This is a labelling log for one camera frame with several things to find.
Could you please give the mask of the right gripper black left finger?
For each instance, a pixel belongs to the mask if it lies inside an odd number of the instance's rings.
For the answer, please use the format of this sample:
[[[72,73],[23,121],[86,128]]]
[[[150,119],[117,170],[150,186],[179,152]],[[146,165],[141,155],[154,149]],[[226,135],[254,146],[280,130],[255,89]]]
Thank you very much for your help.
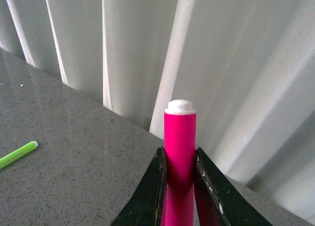
[[[164,148],[157,148],[131,199],[112,221],[112,226],[162,225],[167,185],[167,159]]]

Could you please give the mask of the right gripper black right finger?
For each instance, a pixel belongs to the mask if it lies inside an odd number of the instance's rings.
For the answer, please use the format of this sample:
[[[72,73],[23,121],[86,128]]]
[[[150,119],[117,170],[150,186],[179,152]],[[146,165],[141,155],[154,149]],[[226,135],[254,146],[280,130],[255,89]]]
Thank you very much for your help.
[[[201,226],[269,226],[202,148],[195,152],[194,195]]]

